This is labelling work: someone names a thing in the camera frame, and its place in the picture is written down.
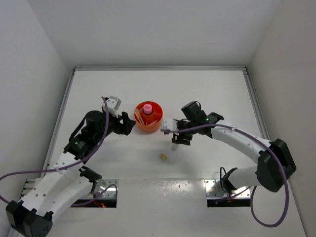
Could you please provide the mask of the pink glue bottle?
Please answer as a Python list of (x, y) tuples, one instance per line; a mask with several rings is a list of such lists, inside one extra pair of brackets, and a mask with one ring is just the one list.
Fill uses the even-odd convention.
[(143, 113), (146, 115), (150, 115), (153, 112), (153, 107), (151, 104), (145, 104), (143, 106)]

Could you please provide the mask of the grey eraser block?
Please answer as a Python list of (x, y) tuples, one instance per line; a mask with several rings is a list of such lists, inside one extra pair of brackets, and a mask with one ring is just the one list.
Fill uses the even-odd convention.
[(172, 151), (176, 151), (178, 149), (178, 146), (179, 146), (178, 144), (173, 144), (171, 148)]

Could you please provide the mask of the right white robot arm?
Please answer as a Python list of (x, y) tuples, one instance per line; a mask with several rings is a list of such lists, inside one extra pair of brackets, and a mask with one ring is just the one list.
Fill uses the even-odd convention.
[(231, 194), (244, 186), (262, 186), (276, 193), (296, 171), (293, 157), (283, 140), (271, 141), (249, 135), (220, 114), (206, 114), (196, 101), (181, 110), (184, 119), (165, 119), (161, 124), (164, 133), (172, 132), (172, 143), (189, 146), (193, 135), (205, 135), (231, 146), (255, 163), (252, 167), (229, 170), (219, 181), (223, 192)]

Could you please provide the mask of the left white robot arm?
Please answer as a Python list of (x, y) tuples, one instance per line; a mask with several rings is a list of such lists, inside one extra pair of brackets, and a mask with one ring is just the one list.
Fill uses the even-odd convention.
[(19, 201), (6, 206), (8, 222), (25, 237), (45, 237), (54, 221), (82, 196), (101, 184), (102, 176), (86, 167), (104, 138), (112, 132), (129, 135), (136, 124), (126, 112), (114, 116), (88, 112), (69, 137), (61, 156), (46, 175)]

